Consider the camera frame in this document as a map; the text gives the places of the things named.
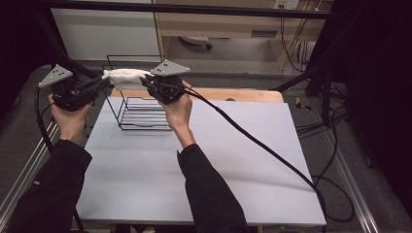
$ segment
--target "aluminum rail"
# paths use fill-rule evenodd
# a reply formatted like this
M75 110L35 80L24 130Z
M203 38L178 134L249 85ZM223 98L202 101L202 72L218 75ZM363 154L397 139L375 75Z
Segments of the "aluminum rail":
M193 6L174 4L145 4L145 3L120 3L120 2L91 2L91 1L67 1L67 0L39 0L40 4L48 8L76 9L95 11L118 12L153 12L153 13L179 13L179 14L203 14L222 16L244 17L289 17L311 19L344 19L349 14L335 12L293 11L276 9L251 9L236 7Z
M311 106L314 109L315 115L317 116L318 120L322 120L321 118L321 107L319 103L314 100L313 98L309 98ZM333 151L334 146L334 137L330 130L326 130L323 132L326 136L327 143L329 145L330 151ZM358 187L358 184L352 175L351 170L349 169L342 152L340 151L339 147L337 148L336 157L335 157L335 164L339 174L342 178L343 183L345 184L346 190L348 194L352 197L352 200L355 205L355 211L358 215L358 219L360 221L360 225L363 228L365 233L379 233L378 225L375 222L375 219L372 213L369 210L369 207L366 204L366 201L361 194L361 190Z
M51 122L48 126L48 132L50 131L50 137L53 139L57 133L57 125L54 122ZM3 232L4 227L6 226L9 218L11 217L13 210L17 204L18 198L23 194L26 188L29 186L31 178L39 168L42 158L47 152L47 147L44 139L42 138L37 147L30 155L26 165L21 171L20 175L13 184L6 198L0 205L0 232Z

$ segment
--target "person's left hand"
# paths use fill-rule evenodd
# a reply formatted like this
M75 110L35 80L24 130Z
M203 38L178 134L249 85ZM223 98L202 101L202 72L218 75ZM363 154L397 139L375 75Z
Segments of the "person's left hand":
M52 95L49 95L49 103L54 103ZM60 130L60 139L69 140L77 145L80 143L91 105L92 103L89 103L76 112L62 110L55 104L51 105L51 114Z

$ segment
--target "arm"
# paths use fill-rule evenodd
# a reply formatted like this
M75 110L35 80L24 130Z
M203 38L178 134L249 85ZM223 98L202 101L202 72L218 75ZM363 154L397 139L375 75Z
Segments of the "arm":
M178 160L186 178L186 192L197 232L249 232L242 207L194 140L189 128L192 105L189 96L161 105L183 148Z
M20 197L8 232L68 232L82 191L91 156L78 146L91 105L66 112L55 105L51 113L60 130L49 160Z
M197 232L249 232L242 207L200 147L186 147L178 160Z

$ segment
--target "person's right hand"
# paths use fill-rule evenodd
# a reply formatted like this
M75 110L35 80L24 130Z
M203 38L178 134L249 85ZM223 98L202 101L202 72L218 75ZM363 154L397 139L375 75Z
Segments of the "person's right hand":
M190 89L190 84L183 81L184 86L187 89ZM185 148L191 144L195 144L193 134L189 128L190 114L192 102L188 94L184 94L178 101L164 105L161 102L158 102L164 109L166 113L167 122L175 131L176 136L179 138L179 141L182 145L182 148Z

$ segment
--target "tabletop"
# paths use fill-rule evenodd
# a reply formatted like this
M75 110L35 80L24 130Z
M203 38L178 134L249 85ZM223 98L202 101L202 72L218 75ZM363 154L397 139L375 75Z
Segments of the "tabletop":
M121 98L110 97L110 102L119 106ZM310 179L287 104L211 102ZM238 199L249 225L326 224L316 193L305 181L200 100L193 100L190 128ZM106 102L86 145L93 160L78 203L81 218L192 224L176 157L180 149L171 131L120 130Z
M208 100L226 100L248 102L283 103L282 94L279 91L256 89L230 89L230 88L195 88L195 91ZM147 90L124 90L124 97L152 98ZM120 91L113 90L111 96L121 97Z

